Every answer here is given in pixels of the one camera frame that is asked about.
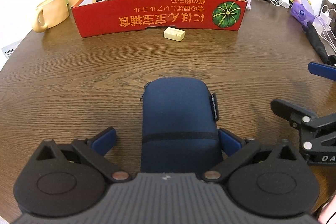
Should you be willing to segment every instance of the mug handle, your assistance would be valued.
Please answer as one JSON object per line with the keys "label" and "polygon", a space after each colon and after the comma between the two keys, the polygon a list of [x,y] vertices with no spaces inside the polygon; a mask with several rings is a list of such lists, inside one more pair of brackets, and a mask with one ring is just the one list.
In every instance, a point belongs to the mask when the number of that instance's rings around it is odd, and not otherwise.
{"label": "mug handle", "polygon": [[40,7],[37,11],[36,11],[36,14],[35,14],[35,17],[34,17],[34,20],[31,24],[33,30],[35,32],[44,32],[48,29],[48,24],[47,23],[44,23],[44,17],[43,17],[43,8]]}

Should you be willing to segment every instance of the red cardboard box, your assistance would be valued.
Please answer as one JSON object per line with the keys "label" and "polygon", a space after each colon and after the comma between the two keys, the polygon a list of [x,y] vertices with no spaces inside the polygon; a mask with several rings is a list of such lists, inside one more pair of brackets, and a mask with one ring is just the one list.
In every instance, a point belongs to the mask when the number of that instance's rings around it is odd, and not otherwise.
{"label": "red cardboard box", "polygon": [[245,0],[79,0],[72,13],[81,37],[174,26],[240,28]]}

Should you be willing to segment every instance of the cream rubber eraser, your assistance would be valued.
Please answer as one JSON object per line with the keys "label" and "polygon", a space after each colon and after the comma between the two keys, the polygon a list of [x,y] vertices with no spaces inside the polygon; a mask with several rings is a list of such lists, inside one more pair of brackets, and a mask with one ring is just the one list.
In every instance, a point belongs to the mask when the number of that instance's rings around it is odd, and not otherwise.
{"label": "cream rubber eraser", "polygon": [[181,41],[184,38],[184,33],[185,31],[169,27],[163,32],[163,37],[176,41]]}

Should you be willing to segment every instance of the pumpkin illustration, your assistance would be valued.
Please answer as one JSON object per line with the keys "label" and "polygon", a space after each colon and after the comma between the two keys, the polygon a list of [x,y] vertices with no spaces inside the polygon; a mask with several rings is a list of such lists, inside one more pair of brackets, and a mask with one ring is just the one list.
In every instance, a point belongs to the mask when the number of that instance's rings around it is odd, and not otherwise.
{"label": "pumpkin illustration", "polygon": [[239,5],[233,1],[219,4],[212,12],[212,22],[219,28],[227,28],[235,24],[241,13]]}

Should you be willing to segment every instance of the round disc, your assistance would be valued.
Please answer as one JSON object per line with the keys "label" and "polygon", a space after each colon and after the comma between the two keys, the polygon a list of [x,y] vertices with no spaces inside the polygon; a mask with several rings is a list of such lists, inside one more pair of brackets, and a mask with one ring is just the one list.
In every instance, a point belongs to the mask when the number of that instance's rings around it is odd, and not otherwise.
{"label": "round disc", "polygon": [[41,163],[22,181],[14,195],[20,209],[45,217],[77,214],[96,204],[105,192],[103,176],[94,168],[77,163]]}
{"label": "round disc", "polygon": [[319,195],[309,168],[295,161],[261,162],[238,169],[228,181],[232,198],[246,210],[265,217],[291,217],[308,212]]}

